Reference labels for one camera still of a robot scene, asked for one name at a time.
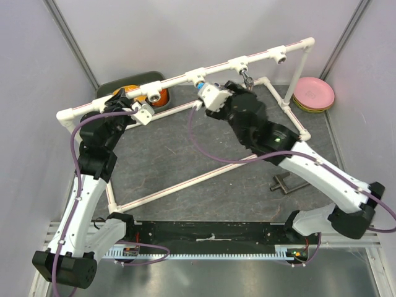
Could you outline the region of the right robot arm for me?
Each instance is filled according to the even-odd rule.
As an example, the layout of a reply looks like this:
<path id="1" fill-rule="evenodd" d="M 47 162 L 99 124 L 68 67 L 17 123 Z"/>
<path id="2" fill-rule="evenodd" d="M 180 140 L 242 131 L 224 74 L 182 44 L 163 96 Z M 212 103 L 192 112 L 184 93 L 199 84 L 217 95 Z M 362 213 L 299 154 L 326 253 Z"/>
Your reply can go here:
<path id="1" fill-rule="evenodd" d="M 224 86 L 201 84 L 198 92 L 206 115 L 226 121 L 239 143 L 258 157 L 303 178 L 332 202 L 314 210 L 295 210 L 283 228 L 289 243 L 298 243 L 314 233 L 336 231 L 360 239 L 375 215 L 376 201 L 385 187 L 365 183 L 340 170 L 316 153 L 299 135 L 268 119 L 267 107 L 257 95 L 232 81 Z"/>

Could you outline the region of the blue plastic faucet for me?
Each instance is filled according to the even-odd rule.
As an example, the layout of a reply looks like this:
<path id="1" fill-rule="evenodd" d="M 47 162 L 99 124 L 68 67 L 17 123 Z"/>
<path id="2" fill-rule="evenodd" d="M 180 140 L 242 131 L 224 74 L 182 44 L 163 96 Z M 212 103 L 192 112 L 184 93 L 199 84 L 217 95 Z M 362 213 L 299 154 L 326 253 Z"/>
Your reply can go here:
<path id="1" fill-rule="evenodd" d="M 217 82 L 215 83 L 211 83 L 211 82 L 199 82 L 196 85 L 196 88 L 198 89 L 198 91 L 203 90 L 205 87 L 215 87 L 216 89 L 221 89 L 221 85 Z"/>

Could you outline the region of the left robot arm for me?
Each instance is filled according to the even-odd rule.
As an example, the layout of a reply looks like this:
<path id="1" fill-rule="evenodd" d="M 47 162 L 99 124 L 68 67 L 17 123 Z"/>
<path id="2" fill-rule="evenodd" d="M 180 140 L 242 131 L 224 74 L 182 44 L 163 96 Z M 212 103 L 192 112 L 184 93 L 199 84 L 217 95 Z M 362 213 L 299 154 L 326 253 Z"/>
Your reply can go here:
<path id="1" fill-rule="evenodd" d="M 53 285 L 88 288 L 99 261 L 118 241 L 130 243 L 136 236 L 132 217 L 112 213 L 91 237 L 87 236 L 98 200 L 105 191 L 117 156 L 114 148 L 126 127 L 136 123 L 138 107 L 121 88 L 105 102 L 102 112 L 85 114 L 71 133 L 75 165 L 74 188 L 59 228 L 45 251 L 36 251 L 32 264 Z"/>

